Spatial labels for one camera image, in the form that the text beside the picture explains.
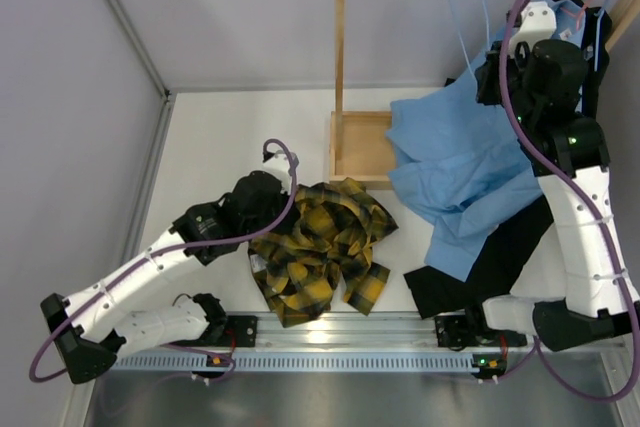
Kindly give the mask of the yellow black plaid shirt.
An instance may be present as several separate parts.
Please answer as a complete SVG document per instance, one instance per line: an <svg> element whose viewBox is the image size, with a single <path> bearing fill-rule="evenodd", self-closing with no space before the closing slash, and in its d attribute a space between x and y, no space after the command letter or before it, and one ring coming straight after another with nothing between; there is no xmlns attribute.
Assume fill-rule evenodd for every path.
<svg viewBox="0 0 640 427"><path fill-rule="evenodd" d="M390 270L374 261L373 248L397 229L392 215L352 178L298 188L293 226L249 243L253 279L284 328L318 319L343 301L371 313Z"/></svg>

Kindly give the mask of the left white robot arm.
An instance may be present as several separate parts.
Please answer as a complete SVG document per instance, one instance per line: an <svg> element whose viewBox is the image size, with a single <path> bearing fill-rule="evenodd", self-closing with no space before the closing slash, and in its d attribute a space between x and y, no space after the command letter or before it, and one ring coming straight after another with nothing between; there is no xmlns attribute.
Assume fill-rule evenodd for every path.
<svg viewBox="0 0 640 427"><path fill-rule="evenodd" d="M199 267L235 252L277 227L288 215L297 176L258 170L219 200L194 205L137 256L92 286L40 304L55 346L74 384L92 381L121 358L159 346L213 346L228 323L210 293L141 311L139 304Z"/></svg>

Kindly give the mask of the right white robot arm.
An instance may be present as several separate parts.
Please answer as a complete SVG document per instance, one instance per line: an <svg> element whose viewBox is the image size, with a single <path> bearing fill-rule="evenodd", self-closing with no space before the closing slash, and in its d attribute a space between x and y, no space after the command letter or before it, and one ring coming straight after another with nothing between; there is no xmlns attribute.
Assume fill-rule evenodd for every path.
<svg viewBox="0 0 640 427"><path fill-rule="evenodd" d="M577 109L588 71L581 49L557 39L515 49L496 41L476 70L478 102L501 104L519 126L561 254L525 268L510 293L467 316L466 334L478 344L512 330L557 352L639 333L639 294L619 254L604 132Z"/></svg>

